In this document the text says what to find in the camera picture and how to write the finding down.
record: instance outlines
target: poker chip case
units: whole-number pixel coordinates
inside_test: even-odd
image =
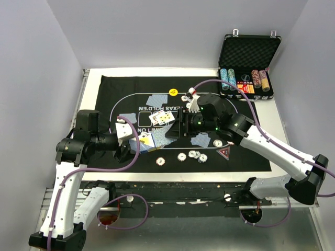
[[[268,68],[276,53],[282,38],[271,31],[270,36],[239,35],[238,30],[233,34],[225,35],[218,62],[218,76],[221,79],[221,69],[233,69],[236,83],[240,89],[251,99],[271,99],[274,96],[271,81],[266,71],[270,90],[265,92],[261,88],[254,88],[252,70],[265,70]],[[218,85],[219,93],[227,98],[243,98],[237,90],[224,90],[221,83]]]

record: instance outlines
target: case latch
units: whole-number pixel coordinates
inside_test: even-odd
[[[272,30],[270,37],[271,38],[276,38],[277,37],[277,31],[276,30]]]
[[[232,30],[232,36],[233,37],[238,37],[239,36],[239,30],[238,29]]]

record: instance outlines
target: stack of poker chips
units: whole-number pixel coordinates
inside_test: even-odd
[[[268,92],[270,90],[269,81],[267,80],[267,75],[265,70],[260,71],[262,89],[264,92]]]
[[[220,77],[221,80],[228,82],[228,73],[227,69],[221,69],[220,70]],[[229,90],[229,85],[225,83],[221,83],[222,90]]]
[[[257,70],[251,71],[252,81],[255,88],[260,88],[262,86],[261,78]]]
[[[233,69],[229,69],[227,71],[227,73],[228,73],[228,81],[229,81],[229,83],[232,84],[233,86],[237,87],[234,70]]]

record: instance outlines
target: gray floor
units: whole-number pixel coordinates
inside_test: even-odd
[[[287,209],[264,210],[262,223],[275,223]],[[120,226],[130,226],[139,220],[124,219]],[[293,209],[289,220],[280,226],[261,229],[243,223],[241,219],[211,218],[150,218],[135,230],[113,231],[92,222],[88,229],[84,251],[111,250],[322,250],[308,208]]]

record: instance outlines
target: blue poker chip stack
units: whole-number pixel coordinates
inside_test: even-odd
[[[233,69],[229,69],[227,72],[228,72],[228,81],[229,81],[229,83],[237,87],[234,70]]]
[[[227,81],[228,82],[228,73],[227,73],[227,69],[221,69],[220,70],[220,77],[221,80]],[[225,84],[225,83],[221,83],[222,86],[222,90],[229,90],[229,85]]]

